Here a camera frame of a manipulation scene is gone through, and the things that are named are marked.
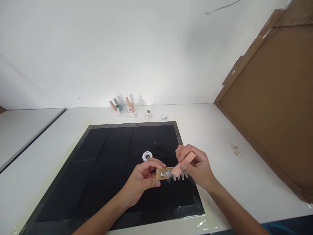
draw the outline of left hand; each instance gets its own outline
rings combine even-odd
[[[161,182],[156,180],[156,173],[151,173],[151,171],[164,167],[166,165],[160,160],[150,158],[134,168],[126,184],[118,193],[120,199],[127,207],[134,206],[145,190],[161,186]]]

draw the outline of wrist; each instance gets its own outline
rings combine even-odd
[[[206,185],[205,190],[211,194],[213,193],[219,186],[219,181],[215,178],[215,176],[212,176],[209,180],[208,183]]]
[[[121,189],[115,196],[115,203],[117,203],[121,209],[124,211],[127,210],[131,205],[131,202],[128,200],[128,197],[123,193],[123,189]]]

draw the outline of white table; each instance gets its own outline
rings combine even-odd
[[[150,109],[152,118],[145,118]],[[214,104],[141,107],[138,117],[114,117],[111,107],[67,110],[0,174],[0,233],[18,234],[77,142],[92,124],[176,121],[184,144],[208,155],[216,178],[260,223],[313,214],[273,173]],[[241,157],[232,145],[240,147]],[[209,194],[198,187],[205,216],[110,231],[109,234],[205,234],[228,222]]]
[[[6,111],[0,115],[0,172],[31,143],[64,108]]]

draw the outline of forearm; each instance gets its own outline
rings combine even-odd
[[[127,209],[128,205],[123,200],[121,193],[118,193],[73,235],[103,235]]]
[[[218,180],[214,179],[207,191],[236,234],[268,235],[267,231],[228,193]]]

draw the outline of white board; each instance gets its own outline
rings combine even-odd
[[[0,172],[63,110],[16,110],[0,114]]]

